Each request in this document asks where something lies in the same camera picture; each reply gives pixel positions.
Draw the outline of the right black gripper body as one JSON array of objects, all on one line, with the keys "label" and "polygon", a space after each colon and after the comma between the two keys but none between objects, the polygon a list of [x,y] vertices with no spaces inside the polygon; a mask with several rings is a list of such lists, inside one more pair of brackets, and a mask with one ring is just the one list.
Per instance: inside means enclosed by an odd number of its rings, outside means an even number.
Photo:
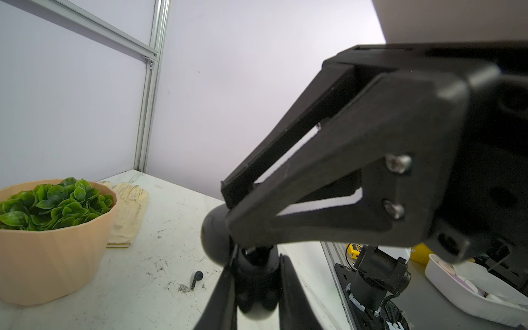
[{"label": "right black gripper body", "polygon": [[445,258],[497,254],[527,262],[527,44],[359,45],[327,59],[351,65],[357,89],[399,70],[448,72],[470,91],[466,123],[429,246]]}]

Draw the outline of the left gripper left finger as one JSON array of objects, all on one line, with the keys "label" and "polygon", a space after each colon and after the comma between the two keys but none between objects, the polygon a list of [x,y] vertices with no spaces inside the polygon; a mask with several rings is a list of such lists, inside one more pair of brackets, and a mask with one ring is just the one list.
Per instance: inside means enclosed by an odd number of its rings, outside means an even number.
[{"label": "left gripper left finger", "polygon": [[237,329],[235,278],[226,266],[194,330]]}]

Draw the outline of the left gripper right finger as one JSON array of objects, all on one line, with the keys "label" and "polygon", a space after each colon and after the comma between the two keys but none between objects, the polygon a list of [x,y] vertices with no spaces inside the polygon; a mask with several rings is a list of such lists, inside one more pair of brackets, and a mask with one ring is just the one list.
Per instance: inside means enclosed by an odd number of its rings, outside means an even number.
[{"label": "left gripper right finger", "polygon": [[282,330],[322,330],[291,259],[280,255],[279,325]]}]

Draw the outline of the black earbud charging case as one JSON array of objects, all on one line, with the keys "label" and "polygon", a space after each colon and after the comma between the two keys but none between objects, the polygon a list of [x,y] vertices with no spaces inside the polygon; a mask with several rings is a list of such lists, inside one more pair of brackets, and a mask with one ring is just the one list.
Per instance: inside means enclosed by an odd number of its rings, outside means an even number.
[{"label": "black earbud charging case", "polygon": [[228,266],[235,280],[235,302],[253,320],[271,316],[279,302],[279,253],[276,246],[239,247],[228,233],[228,208],[211,210],[202,223],[201,240],[206,256]]}]

